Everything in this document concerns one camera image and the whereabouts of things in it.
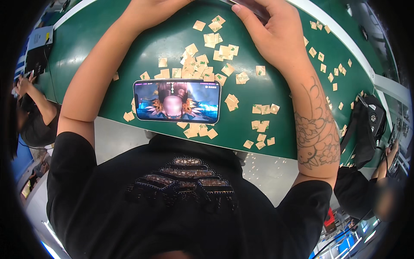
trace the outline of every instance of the tattoo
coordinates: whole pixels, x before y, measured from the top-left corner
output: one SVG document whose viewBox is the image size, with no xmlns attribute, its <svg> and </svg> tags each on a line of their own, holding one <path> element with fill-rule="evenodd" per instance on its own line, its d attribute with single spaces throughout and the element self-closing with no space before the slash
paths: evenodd
<svg viewBox="0 0 414 259">
<path fill-rule="evenodd" d="M 310 170 L 340 159 L 335 121 L 318 78 L 312 79 L 310 89 L 302 85 L 309 97 L 311 117 L 303 117 L 295 111 L 298 162 Z"/>
</svg>

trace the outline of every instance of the gray floor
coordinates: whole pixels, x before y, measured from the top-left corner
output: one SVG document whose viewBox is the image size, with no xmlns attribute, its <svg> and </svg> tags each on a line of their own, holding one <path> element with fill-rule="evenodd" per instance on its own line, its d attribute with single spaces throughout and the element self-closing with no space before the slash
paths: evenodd
<svg viewBox="0 0 414 259">
<path fill-rule="evenodd" d="M 95 120 L 96 160 L 101 164 L 131 148 L 148 143 L 142 129 L 98 117 Z M 373 169 L 364 168 L 363 174 L 371 178 Z M 243 177 L 257 186 L 278 206 L 298 174 L 297 161 L 249 153 Z M 331 198 L 332 209 L 338 208 L 336 197 Z"/>
</svg>

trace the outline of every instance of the smartphone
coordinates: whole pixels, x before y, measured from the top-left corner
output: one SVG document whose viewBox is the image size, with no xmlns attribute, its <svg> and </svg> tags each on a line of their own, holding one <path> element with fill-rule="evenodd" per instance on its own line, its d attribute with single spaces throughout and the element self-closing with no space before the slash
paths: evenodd
<svg viewBox="0 0 414 259">
<path fill-rule="evenodd" d="M 203 79 L 135 81 L 137 117 L 144 121 L 214 124 L 219 120 L 220 82 Z"/>
</svg>

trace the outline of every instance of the person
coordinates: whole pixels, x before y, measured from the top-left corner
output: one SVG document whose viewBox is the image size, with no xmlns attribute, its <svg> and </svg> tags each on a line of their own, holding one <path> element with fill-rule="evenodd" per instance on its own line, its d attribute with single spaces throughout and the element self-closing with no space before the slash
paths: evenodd
<svg viewBox="0 0 414 259">
<path fill-rule="evenodd" d="M 173 82 L 157 83 L 158 98 L 142 100 L 143 110 L 138 109 L 138 113 L 144 112 L 150 118 L 164 119 L 186 119 L 186 120 L 211 120 L 199 107 L 198 101 L 188 98 L 187 83 Z"/>
<path fill-rule="evenodd" d="M 383 221 L 390 219 L 388 214 L 395 211 L 392 203 L 398 204 L 395 198 L 399 196 L 395 196 L 392 199 L 386 197 L 381 199 L 381 206 L 377 206 L 376 208 L 377 213 L 375 213 L 374 201 L 378 199 L 375 197 L 375 193 L 377 192 L 376 187 L 379 186 L 377 182 L 379 183 L 380 180 L 387 176 L 387 170 L 391 166 L 397 152 L 398 140 L 394 142 L 392 149 L 385 149 L 386 157 L 375 169 L 370 180 L 367 180 L 356 167 L 339 168 L 334 193 L 339 205 L 346 214 L 359 220 L 368 220 L 374 216 L 377 216 Z"/>
<path fill-rule="evenodd" d="M 17 131 L 31 147 L 44 147 L 55 142 L 58 131 L 60 105 L 54 104 L 32 84 L 36 79 L 19 76 L 14 88 L 19 95 L 16 110 Z"/>
<path fill-rule="evenodd" d="M 141 32 L 189 2 L 131 0 L 80 65 L 48 175 L 50 223 L 72 258 L 308 258 L 329 210 L 339 136 L 298 11 L 283 0 L 257 0 L 271 15 L 266 26 L 232 7 L 292 92 L 299 173 L 277 208 L 225 148 L 157 134 L 96 165 L 94 120 L 111 75 Z"/>
</svg>

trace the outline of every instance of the green workbench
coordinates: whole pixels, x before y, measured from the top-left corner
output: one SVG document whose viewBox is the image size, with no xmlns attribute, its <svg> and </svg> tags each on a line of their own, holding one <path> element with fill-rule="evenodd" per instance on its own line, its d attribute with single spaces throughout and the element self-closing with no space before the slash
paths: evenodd
<svg viewBox="0 0 414 259">
<path fill-rule="evenodd" d="M 55 31 L 54 47 L 49 58 L 54 89 L 48 69 L 40 76 L 39 80 L 48 99 L 62 103 L 66 89 L 76 70 L 105 31 L 122 14 L 128 3 L 129 0 L 96 1 L 80 10 Z M 372 94 L 373 84 L 353 55 L 334 34 L 327 34 L 324 29 L 322 31 L 311 29 L 309 21 L 315 21 L 315 19 L 301 10 L 299 10 L 299 14 L 303 24 L 303 33 L 309 40 L 306 49 L 309 51 L 313 47 L 317 52 L 321 51 L 325 55 L 323 63 L 327 66 L 327 73 L 320 72 L 321 61 L 317 56 L 315 58 L 310 56 L 310 59 L 326 95 L 329 96 L 333 104 L 334 118 L 342 128 L 344 124 L 349 122 L 350 103 L 355 101 L 355 96 L 362 90 Z M 207 25 L 217 15 L 226 20 L 223 28 L 218 31 L 223 42 L 217 44 L 215 49 L 204 47 L 203 34 L 212 33 Z M 203 31 L 192 28 L 196 20 L 207 23 Z M 195 137 L 191 140 L 235 150 L 296 159 L 296 133 L 288 85 L 279 71 L 267 63 L 258 53 L 243 23 L 231 11 L 231 6 L 220 1 L 192 2 L 166 22 L 139 35 L 118 69 L 119 80 L 112 82 L 106 93 L 99 116 L 186 139 L 183 129 L 175 123 L 140 121 L 138 119 L 126 122 L 123 115 L 126 111 L 131 110 L 132 84 L 140 79 L 140 74 L 147 71 L 151 78 L 159 74 L 161 69 L 158 67 L 159 57 L 168 57 L 169 69 L 181 68 L 181 54 L 184 52 L 184 48 L 192 43 L 196 44 L 199 51 L 196 56 L 201 54 L 208 56 L 210 61 L 208 65 L 214 67 L 214 73 L 223 74 L 221 69 L 226 62 L 235 68 L 235 72 L 227 78 L 222 87 L 220 120 L 214 126 L 218 136 L 213 139 Z M 227 46 L 228 44 L 240 46 L 238 56 L 235 56 L 232 61 L 214 61 L 214 50 L 218 50 L 220 45 Z M 349 58 L 352 60 L 352 67 L 347 65 Z M 346 68 L 347 73 L 346 76 L 341 73 L 339 76 L 335 76 L 332 83 L 338 83 L 338 90 L 334 92 L 332 91 L 332 83 L 327 77 L 329 72 L 333 73 L 333 68 L 338 67 L 340 63 Z M 255 75 L 255 66 L 257 65 L 266 66 L 265 76 Z M 250 80 L 245 85 L 237 85 L 235 74 L 242 71 L 249 75 Z M 98 77 L 100 71 L 95 71 L 90 76 Z M 239 99 L 239 109 L 229 112 L 224 103 L 228 94 L 234 94 Z M 340 102 L 344 104 L 342 110 L 338 109 Z M 272 103 L 280 106 L 277 115 L 252 114 L 253 104 Z M 267 138 L 275 137 L 275 145 L 266 146 L 261 150 L 258 150 L 255 145 L 250 150 L 243 147 L 247 139 L 256 141 L 258 132 L 251 128 L 251 121 L 254 120 L 270 121 L 269 129 L 264 134 L 267 135 Z M 351 139 L 342 155 L 341 162 L 352 163 L 349 157 L 352 155 L 354 146 L 355 140 Z"/>
</svg>

